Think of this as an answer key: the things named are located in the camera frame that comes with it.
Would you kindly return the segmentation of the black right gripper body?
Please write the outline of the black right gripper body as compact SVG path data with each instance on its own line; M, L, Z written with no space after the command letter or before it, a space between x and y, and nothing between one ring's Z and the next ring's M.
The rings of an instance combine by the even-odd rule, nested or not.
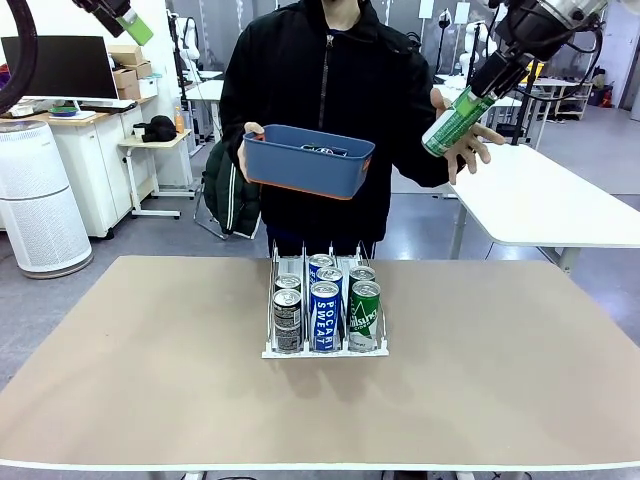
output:
M572 1L493 1L506 14L495 28L495 54L550 59L573 36Z

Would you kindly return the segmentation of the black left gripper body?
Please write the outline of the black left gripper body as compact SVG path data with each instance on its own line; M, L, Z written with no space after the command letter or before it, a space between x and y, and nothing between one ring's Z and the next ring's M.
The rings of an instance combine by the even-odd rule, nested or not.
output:
M131 9L129 0L72 0L72 2L92 14L113 37L119 37L124 32L118 18L123 17Z

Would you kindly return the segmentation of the person's left hand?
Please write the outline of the person's left hand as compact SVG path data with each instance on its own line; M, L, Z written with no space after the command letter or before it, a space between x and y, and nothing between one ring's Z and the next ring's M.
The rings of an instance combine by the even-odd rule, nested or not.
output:
M423 108L419 122L422 132L431 127L451 106L451 101L445 98L440 90L435 87L431 89L429 99L430 107ZM457 174L460 171L459 158L462 158L464 164L472 174L477 172L477 160L488 164L491 161L491 154L487 146L481 141L481 138L496 145L503 145L505 143L505 139L496 131L482 124L475 123L442 155L443 160L429 161L428 168L425 166L421 167L422 170L430 170L430 177L440 180L439 183L435 180L430 180L432 187L443 184L444 167L447 167L448 182L452 185L456 184Z

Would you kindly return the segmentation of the person's right hand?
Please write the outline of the person's right hand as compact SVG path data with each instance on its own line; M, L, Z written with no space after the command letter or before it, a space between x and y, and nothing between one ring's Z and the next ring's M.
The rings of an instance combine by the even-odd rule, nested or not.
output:
M250 182L247 174L247 157L246 157L246 146L244 141L244 135L247 133L253 133L256 136L260 136L264 134L264 128L256 122L246 122L244 124L244 133L241 135L241 144L237 151L239 168L245 181Z

